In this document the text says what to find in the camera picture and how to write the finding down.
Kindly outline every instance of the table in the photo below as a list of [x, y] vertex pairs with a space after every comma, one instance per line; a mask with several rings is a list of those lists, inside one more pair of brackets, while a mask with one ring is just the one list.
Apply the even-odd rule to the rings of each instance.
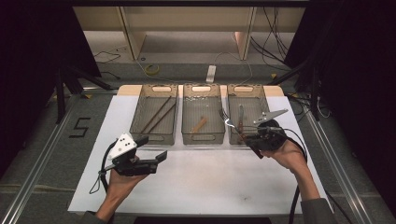
[[[94, 194], [89, 191], [97, 178], [108, 145], [129, 131], [140, 87], [123, 86], [119, 94], [113, 97], [69, 212], [96, 211], [105, 198], [103, 188]], [[222, 102], [226, 108], [225, 88], [221, 88]], [[279, 124], [302, 136], [281, 89], [264, 89], [271, 111], [289, 110], [276, 119]], [[181, 109], [179, 105], [173, 146], [143, 146], [137, 150], [136, 155], [142, 159], [153, 158], [164, 150], [168, 150], [168, 157], [160, 163], [157, 174], [150, 175], [137, 185], [119, 207], [118, 213], [134, 216], [268, 217], [290, 212], [297, 183], [289, 170], [272, 159], [259, 160], [247, 147], [230, 146], [228, 130], [222, 145], [184, 146], [181, 139]], [[299, 141], [292, 134], [289, 136]], [[320, 196], [326, 198], [309, 153], [308, 159]], [[299, 204], [296, 213], [302, 213]]]

